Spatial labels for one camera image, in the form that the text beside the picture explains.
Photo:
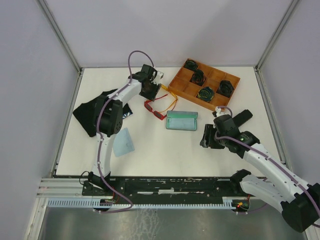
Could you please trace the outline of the orange sunglasses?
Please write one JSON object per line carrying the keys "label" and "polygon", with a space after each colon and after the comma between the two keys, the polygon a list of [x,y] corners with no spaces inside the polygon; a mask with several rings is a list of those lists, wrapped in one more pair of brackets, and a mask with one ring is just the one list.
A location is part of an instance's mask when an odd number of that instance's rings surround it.
{"label": "orange sunglasses", "polygon": [[158,97],[157,100],[168,98],[171,100],[169,106],[167,106],[164,110],[161,110],[160,113],[166,113],[167,111],[173,111],[176,108],[178,103],[178,96],[169,90],[169,88],[163,84],[161,84],[161,89],[165,91],[165,94],[161,97]]}

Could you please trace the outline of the red sunglasses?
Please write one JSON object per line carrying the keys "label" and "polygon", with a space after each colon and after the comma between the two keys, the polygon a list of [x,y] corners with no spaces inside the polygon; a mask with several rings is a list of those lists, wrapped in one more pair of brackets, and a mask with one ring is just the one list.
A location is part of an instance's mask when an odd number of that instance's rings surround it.
{"label": "red sunglasses", "polygon": [[167,114],[165,114],[165,115],[163,115],[162,114],[162,111],[157,111],[157,110],[154,110],[152,107],[151,107],[151,105],[150,105],[150,103],[151,102],[154,102],[154,101],[156,101],[156,100],[159,100],[159,99],[162,99],[162,98],[164,98],[164,97],[166,97],[168,94],[165,94],[165,95],[163,95],[163,96],[161,96],[161,97],[157,97],[157,98],[155,98],[154,100],[146,100],[145,102],[144,102],[144,107],[150,112],[150,113],[152,113],[157,119],[159,119],[159,120],[164,120],[166,117],[167,117]]}

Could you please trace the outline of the grey-blue glasses case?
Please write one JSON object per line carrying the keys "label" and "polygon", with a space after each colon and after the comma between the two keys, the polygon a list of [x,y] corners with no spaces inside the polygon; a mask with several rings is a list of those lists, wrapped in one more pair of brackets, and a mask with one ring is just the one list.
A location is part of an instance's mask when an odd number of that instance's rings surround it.
{"label": "grey-blue glasses case", "polygon": [[198,112],[169,110],[166,116],[167,130],[196,131]]}

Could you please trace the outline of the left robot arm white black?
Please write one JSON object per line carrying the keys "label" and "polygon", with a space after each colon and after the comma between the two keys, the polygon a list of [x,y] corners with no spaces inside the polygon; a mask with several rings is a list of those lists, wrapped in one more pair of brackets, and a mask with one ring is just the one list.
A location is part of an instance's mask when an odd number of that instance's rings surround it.
{"label": "left robot arm white black", "polygon": [[154,101],[163,76],[163,72],[144,64],[140,71],[130,74],[124,86],[107,96],[98,97],[95,107],[97,154],[92,171],[101,177],[93,184],[99,195],[106,195],[111,189],[111,183],[105,178],[111,173],[111,153],[116,135],[123,125],[124,105],[137,95]]}

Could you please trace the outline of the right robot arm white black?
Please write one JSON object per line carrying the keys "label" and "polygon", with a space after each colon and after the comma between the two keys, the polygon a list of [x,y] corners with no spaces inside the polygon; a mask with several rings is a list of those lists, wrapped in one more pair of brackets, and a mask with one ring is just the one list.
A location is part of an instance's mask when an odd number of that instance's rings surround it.
{"label": "right robot arm white black", "polygon": [[224,112],[213,112],[213,123],[206,124],[200,145],[225,149],[258,169],[263,181],[248,170],[232,175],[231,193],[255,196],[278,212],[295,231],[302,233],[320,219],[320,185],[310,184],[275,160],[260,140],[249,131],[241,132],[236,119]]}

